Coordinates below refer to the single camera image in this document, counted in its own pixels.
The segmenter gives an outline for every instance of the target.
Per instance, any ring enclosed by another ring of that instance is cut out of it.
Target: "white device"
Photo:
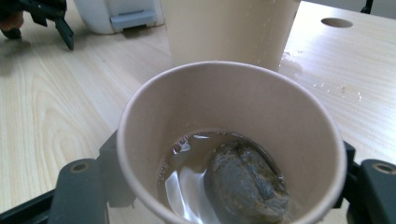
[[[74,0],[79,16],[94,33],[110,35],[125,28],[163,24],[160,0]]]

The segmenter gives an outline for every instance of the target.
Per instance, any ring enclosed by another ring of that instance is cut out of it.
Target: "wet tea bag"
[[[249,141],[219,146],[205,172],[205,193],[223,223],[277,223],[288,207],[280,178]]]

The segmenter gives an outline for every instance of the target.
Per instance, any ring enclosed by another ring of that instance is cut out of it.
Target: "paper cup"
[[[158,201],[166,150],[188,133],[223,130],[263,146],[283,173],[294,223],[319,221],[337,200],[346,153],[320,102],[291,80],[242,63],[180,66],[148,81],[125,107],[118,130],[121,169],[137,198],[169,223],[189,223]]]
[[[277,71],[301,0],[161,0],[174,65],[250,63]]]

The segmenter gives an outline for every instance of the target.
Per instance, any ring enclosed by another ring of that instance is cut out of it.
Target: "light wood surface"
[[[353,22],[334,28],[323,18]],[[96,158],[128,99],[172,67],[164,26],[94,35],[73,1],[69,51],[52,22],[25,13],[23,39],[0,36],[0,212],[56,184],[60,169]],[[396,21],[302,2],[279,72],[313,92],[333,115],[356,162],[396,163]],[[324,223],[346,223],[347,203]],[[158,221],[140,202],[111,209],[112,223]]]

